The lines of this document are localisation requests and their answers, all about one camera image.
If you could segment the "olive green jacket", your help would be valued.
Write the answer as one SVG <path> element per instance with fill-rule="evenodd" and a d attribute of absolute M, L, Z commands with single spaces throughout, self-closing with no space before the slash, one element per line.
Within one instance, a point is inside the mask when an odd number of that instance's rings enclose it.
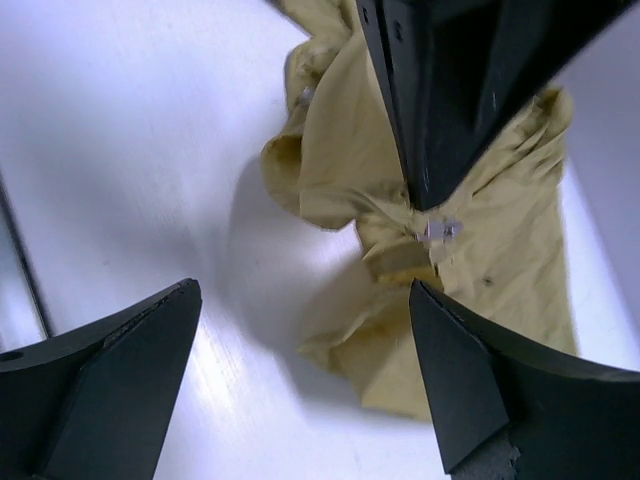
<path fill-rule="evenodd" d="M 289 117 L 261 153 L 270 196 L 325 230 L 356 229 L 364 290 L 300 345 L 346 378 L 362 406 L 431 414 L 410 322 L 420 280 L 481 316 L 564 353 L 576 343 L 559 185 L 572 101 L 548 88 L 504 128 L 443 205 L 409 200 L 352 1 L 282 1 L 307 31 L 286 61 Z"/>

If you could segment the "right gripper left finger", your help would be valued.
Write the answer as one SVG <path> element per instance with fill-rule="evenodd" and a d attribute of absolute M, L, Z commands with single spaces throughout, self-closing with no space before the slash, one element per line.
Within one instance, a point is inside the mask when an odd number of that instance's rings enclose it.
<path fill-rule="evenodd" d="M 151 479 L 202 307 L 184 279 L 1 355 L 4 479 Z"/>

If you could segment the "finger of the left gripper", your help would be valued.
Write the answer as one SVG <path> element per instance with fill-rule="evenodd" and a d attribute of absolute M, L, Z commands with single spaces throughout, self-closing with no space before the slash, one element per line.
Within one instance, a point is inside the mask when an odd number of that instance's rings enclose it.
<path fill-rule="evenodd" d="M 445 202 L 520 109 L 623 14 L 620 1 L 360 1 L 414 207 Z"/>

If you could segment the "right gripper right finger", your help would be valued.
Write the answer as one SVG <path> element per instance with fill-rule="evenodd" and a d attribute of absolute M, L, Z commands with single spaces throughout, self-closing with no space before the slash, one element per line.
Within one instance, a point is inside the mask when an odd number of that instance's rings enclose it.
<path fill-rule="evenodd" d="M 635 479 L 639 375 L 532 341 L 421 281 L 410 316 L 453 479 Z"/>

